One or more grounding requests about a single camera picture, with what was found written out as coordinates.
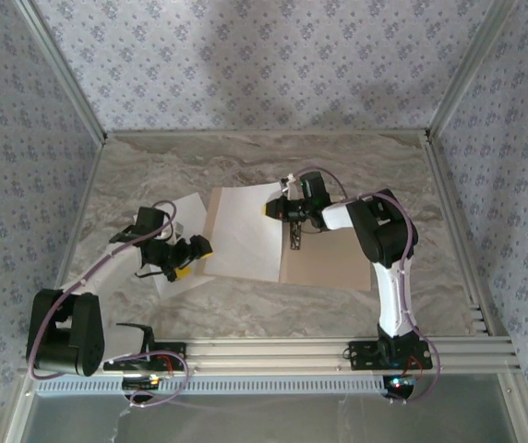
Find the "floral wallpaper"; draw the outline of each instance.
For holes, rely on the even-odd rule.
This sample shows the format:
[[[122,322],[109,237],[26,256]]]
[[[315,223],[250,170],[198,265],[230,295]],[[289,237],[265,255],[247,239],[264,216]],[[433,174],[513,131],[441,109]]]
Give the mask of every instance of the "floral wallpaper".
[[[528,382],[528,1],[510,16],[441,142],[479,272]]]
[[[0,0],[0,418],[31,301],[54,285],[95,153],[10,0]]]
[[[38,0],[104,130],[426,127],[491,0]]]

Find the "marble surface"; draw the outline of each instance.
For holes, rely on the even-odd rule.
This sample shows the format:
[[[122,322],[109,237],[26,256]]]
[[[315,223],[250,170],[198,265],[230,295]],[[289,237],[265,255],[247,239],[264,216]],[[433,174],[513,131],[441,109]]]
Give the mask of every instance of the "marble surface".
[[[132,222],[141,205],[199,192],[208,206],[214,186],[269,183],[317,164],[354,194],[389,187],[420,235],[412,273],[419,326],[430,335],[474,330],[461,274],[423,151],[396,138],[335,136],[134,136],[109,138],[85,212],[71,266],[73,278],[108,239]],[[327,181],[330,192],[338,193]],[[218,278],[160,297],[151,279],[131,278],[106,300],[109,324],[135,321],[160,338],[224,336],[374,336],[379,315],[370,292]]]

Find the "cardboard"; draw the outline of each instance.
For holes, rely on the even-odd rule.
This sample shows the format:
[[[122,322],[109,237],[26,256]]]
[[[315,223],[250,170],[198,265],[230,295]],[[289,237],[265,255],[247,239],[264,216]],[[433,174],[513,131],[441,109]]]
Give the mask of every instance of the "cardboard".
[[[214,188],[210,196],[203,235],[211,239],[222,189]],[[289,241],[288,223],[282,227],[282,259],[278,282],[317,286],[328,289],[370,291],[371,265],[362,251],[354,229],[324,233],[306,222],[303,224],[301,249],[293,251]],[[197,273],[204,273],[206,260],[201,260]],[[230,277],[223,274],[206,274]]]

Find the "white paper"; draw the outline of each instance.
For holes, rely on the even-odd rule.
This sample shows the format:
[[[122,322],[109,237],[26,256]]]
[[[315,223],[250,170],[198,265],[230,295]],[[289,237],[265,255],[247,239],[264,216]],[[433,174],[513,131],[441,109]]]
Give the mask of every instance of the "white paper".
[[[262,213],[281,194],[279,183],[224,187],[213,226],[213,255],[205,273],[242,279],[278,281],[282,256],[282,221]]]
[[[202,235],[205,228],[205,220],[207,218],[207,210],[202,204],[202,200],[198,195],[198,192],[189,196],[179,198],[174,201],[177,208],[175,215],[175,221],[184,226],[184,232],[182,237],[188,240],[192,235]],[[160,210],[164,210],[167,213],[172,213],[172,207],[170,205],[163,204],[158,206]],[[193,261],[188,265],[192,269],[192,274],[185,276],[182,280],[168,281],[165,276],[156,275],[153,277],[155,281],[155,287],[161,297],[169,298],[179,293],[183,293],[188,289],[196,288],[197,286],[206,283],[207,281],[213,280],[213,277],[207,277],[204,275],[196,275],[195,267],[197,261]],[[158,267],[150,265],[151,272],[161,271]]]

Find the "patterned wall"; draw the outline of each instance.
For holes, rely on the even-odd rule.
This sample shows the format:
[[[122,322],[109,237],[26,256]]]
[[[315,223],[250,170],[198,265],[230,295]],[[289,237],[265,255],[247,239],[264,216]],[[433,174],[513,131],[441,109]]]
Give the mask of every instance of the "patterned wall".
[[[490,0],[38,0],[105,130],[426,127]]]
[[[442,144],[479,272],[528,381],[528,1],[510,17]]]
[[[0,416],[30,304],[53,285],[95,147],[10,0],[0,0]]]

